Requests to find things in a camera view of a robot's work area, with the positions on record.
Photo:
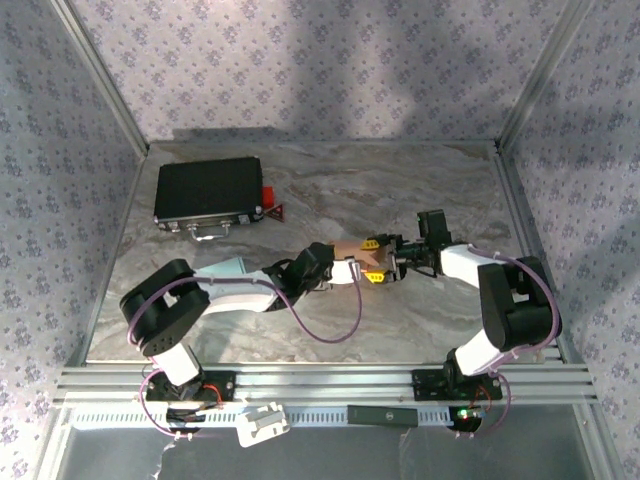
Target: gray marble surface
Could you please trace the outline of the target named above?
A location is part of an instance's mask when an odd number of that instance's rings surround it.
[[[236,227],[228,239],[197,244],[152,221],[158,169],[172,162],[256,155],[264,183],[285,205],[272,219]],[[517,255],[494,166],[478,152],[438,144],[154,145],[143,167],[117,261],[99,314],[89,361],[141,360],[127,345],[122,295],[174,258],[192,268],[241,256],[247,270],[295,257],[313,241],[376,233],[418,236],[416,212],[444,209],[454,238]],[[203,363],[440,363],[481,327],[477,290],[457,280],[409,274],[404,281],[362,282],[364,313],[348,341],[325,345],[308,337],[287,311],[230,312],[203,317],[188,335]],[[314,292],[296,305],[325,337],[348,331],[356,317],[353,285]]]

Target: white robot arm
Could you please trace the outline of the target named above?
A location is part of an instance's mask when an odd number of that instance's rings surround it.
[[[445,362],[454,387],[494,370],[519,348],[532,348],[558,335],[557,312],[531,276],[546,287],[538,259],[511,259],[528,269],[525,275],[521,267],[505,262],[507,257],[487,256],[470,245],[452,242],[441,210],[422,212],[418,219],[422,238],[417,242],[380,235],[369,239],[368,245],[382,249],[386,256],[386,270],[379,277],[384,281],[401,280],[407,269],[429,268],[429,276],[457,278],[480,290],[483,328]],[[323,282],[358,282],[363,273],[367,275],[354,258],[338,260],[332,245],[320,243],[293,261],[224,279],[193,271],[184,260],[173,260],[127,293],[120,306],[129,323],[130,343],[160,366],[188,399],[197,391],[202,369],[182,339],[201,315],[290,307]],[[171,306],[163,299],[165,293],[176,299]]]

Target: purple cable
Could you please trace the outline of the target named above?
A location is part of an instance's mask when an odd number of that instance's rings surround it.
[[[144,312],[147,311],[147,309],[151,306],[151,304],[156,300],[158,300],[160,297],[162,297],[169,290],[179,285],[184,285],[185,283],[191,283],[191,282],[211,283],[211,278],[187,277],[187,278],[181,278],[179,280],[174,280],[173,282],[168,283],[167,285],[162,287],[160,290],[158,290],[156,293],[154,293],[149,298],[147,298],[147,300],[145,300],[145,302],[142,305],[140,305],[140,308],[136,310],[136,313],[133,315],[133,317],[131,318],[131,321],[129,322],[129,328],[127,329],[127,342],[129,342],[129,345],[133,345],[134,347],[140,348],[140,342],[142,340],[136,340],[133,338],[133,330],[136,328],[136,325],[138,325],[138,322],[140,321],[142,314],[144,314]]]
[[[456,432],[457,437],[475,438],[478,436],[488,435],[492,432],[495,432],[498,429],[498,427],[502,425],[502,423],[504,422],[504,419],[507,418],[507,414],[509,413],[509,409],[511,408],[511,386],[509,385],[509,382],[507,381],[506,377],[501,373],[489,372],[489,376],[491,378],[497,378],[498,380],[500,380],[500,382],[504,385],[504,389],[507,391],[506,404],[504,406],[504,410],[502,411],[502,414],[500,415],[500,418],[498,418],[498,420],[496,420],[495,423],[493,423],[486,430],[481,430],[478,433]]]
[[[140,389],[138,390],[138,400],[140,401],[140,406],[142,407],[142,410],[144,411],[145,416],[153,424],[155,429],[158,430],[160,433],[163,433],[164,435],[167,435],[167,436],[173,437],[173,438],[177,438],[177,439],[179,439],[179,438],[189,438],[189,434],[180,433],[180,432],[175,432],[174,433],[171,430],[169,430],[168,428],[164,428],[162,425],[160,425],[158,422],[156,422],[153,419],[153,416],[151,415],[151,413],[149,412],[149,409],[147,408],[147,402],[146,402],[145,397],[144,397],[144,388],[149,384],[149,382],[151,381],[151,379],[153,377],[155,377],[156,375],[158,375],[161,372],[164,372],[164,370],[162,370],[161,368],[156,368],[151,373],[149,373],[149,375],[147,375],[144,378],[144,380],[142,380],[142,383],[140,384]],[[218,435],[215,435],[215,434],[204,435],[200,431],[200,432],[193,433],[192,434],[192,438],[219,438],[219,437],[218,437]]]
[[[504,363],[506,363],[506,362],[508,362],[508,361],[510,361],[510,360],[512,360],[514,358],[517,358],[519,355],[521,355],[523,353],[538,351],[538,350],[541,350],[542,348],[546,347],[547,345],[549,345],[551,343],[551,341],[554,338],[556,338],[556,335],[558,334],[558,328],[560,328],[560,310],[558,308],[558,304],[556,302],[556,299],[553,296],[553,292],[551,292],[551,289],[545,283],[545,281],[542,280],[540,275],[538,275],[530,267],[528,267],[527,265],[525,265],[521,261],[516,260],[515,258],[508,257],[507,255],[501,255],[501,254],[499,254],[497,252],[495,254],[492,254],[492,253],[489,253],[489,252],[487,252],[485,250],[480,250],[479,248],[476,248],[473,245],[469,245],[468,246],[468,250],[469,250],[469,252],[473,253],[474,255],[479,255],[479,256],[485,257],[485,258],[492,258],[492,259],[495,259],[495,260],[500,260],[500,261],[503,261],[503,262],[511,263],[511,264],[517,266],[518,268],[520,268],[523,272],[525,272],[527,275],[529,275],[531,277],[531,279],[534,282],[536,282],[536,284],[540,287],[540,289],[544,293],[545,297],[547,297],[547,301],[549,302],[549,307],[551,308],[551,318],[552,318],[552,320],[551,320],[551,330],[549,331],[549,335],[547,335],[547,338],[542,340],[537,345],[521,346],[521,347],[513,348],[511,351],[509,351],[509,356],[505,355],[503,358],[501,358],[501,359],[497,360],[495,363],[491,364],[489,366],[489,370],[495,370],[500,365],[503,365]]]
[[[349,332],[347,332],[345,335],[343,335],[343,336],[341,336],[339,338],[335,338],[335,339],[322,338],[322,337],[316,335],[315,333],[313,333],[311,330],[309,330],[309,328],[304,324],[304,322],[302,321],[302,319],[298,315],[298,312],[296,312],[295,309],[293,308],[293,305],[291,304],[291,302],[289,301],[287,296],[284,294],[284,292],[282,292],[278,287],[276,287],[274,284],[272,284],[270,282],[267,282],[265,280],[253,279],[253,278],[187,277],[187,278],[181,278],[179,280],[175,280],[175,281],[165,285],[160,290],[158,290],[153,295],[151,295],[142,305],[140,305],[140,308],[138,308],[136,313],[131,318],[131,322],[129,322],[129,328],[127,330],[127,341],[129,342],[129,344],[137,346],[138,348],[140,348],[140,346],[141,346],[140,343],[142,342],[142,340],[136,340],[136,339],[133,338],[133,330],[135,329],[136,325],[140,321],[140,318],[142,317],[144,312],[147,311],[147,309],[151,306],[151,304],[153,302],[155,302],[156,300],[158,300],[158,298],[162,297],[169,290],[171,290],[171,289],[173,289],[173,288],[175,288],[175,287],[177,287],[179,285],[183,285],[185,283],[190,283],[190,282],[198,282],[198,283],[209,283],[211,285],[215,285],[215,284],[219,284],[219,285],[234,285],[234,284],[249,283],[249,284],[262,285],[264,287],[270,288],[271,290],[273,290],[282,299],[282,301],[287,306],[287,308],[291,311],[291,314],[296,319],[296,321],[298,322],[300,327],[311,338],[313,338],[314,340],[317,340],[318,342],[321,342],[321,343],[327,343],[327,344],[341,343],[341,342],[344,342],[345,340],[347,340],[347,339],[349,339],[349,338],[351,338],[353,336],[353,334],[358,329],[358,326],[360,325],[360,320],[362,319],[362,292],[360,291],[360,285],[358,284],[358,281],[356,279],[356,273],[355,273],[355,271],[353,269],[353,264],[349,264],[349,271],[351,272],[351,278],[353,279],[353,283],[355,284],[355,287],[356,287],[356,294],[358,295],[358,318],[356,319],[355,323],[353,324],[353,327],[351,327],[351,330],[349,330]]]

